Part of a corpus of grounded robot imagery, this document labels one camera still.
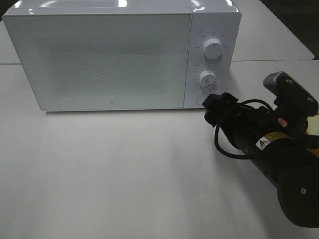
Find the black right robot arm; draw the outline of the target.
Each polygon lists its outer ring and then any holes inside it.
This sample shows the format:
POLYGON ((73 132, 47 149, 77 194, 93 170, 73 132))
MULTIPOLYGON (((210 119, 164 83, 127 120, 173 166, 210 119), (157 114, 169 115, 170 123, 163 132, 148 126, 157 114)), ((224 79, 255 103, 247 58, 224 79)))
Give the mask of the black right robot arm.
POLYGON ((317 100, 286 72, 263 85, 276 108, 263 100, 239 102, 230 93, 210 94, 205 120, 215 128, 214 145, 224 156, 250 160, 277 189, 280 207, 293 224, 319 226, 319 137, 307 132, 317 100))

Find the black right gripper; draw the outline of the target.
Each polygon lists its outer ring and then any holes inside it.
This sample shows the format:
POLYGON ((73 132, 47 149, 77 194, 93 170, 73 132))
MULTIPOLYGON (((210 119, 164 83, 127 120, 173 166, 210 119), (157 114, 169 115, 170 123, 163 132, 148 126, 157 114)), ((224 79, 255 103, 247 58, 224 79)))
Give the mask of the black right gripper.
POLYGON ((268 75, 263 85, 276 96, 272 109, 262 100, 239 103, 230 93, 210 94, 202 103, 204 119, 215 127, 225 114, 225 136, 237 149, 305 147, 307 117, 319 111, 317 100, 284 71, 268 75))

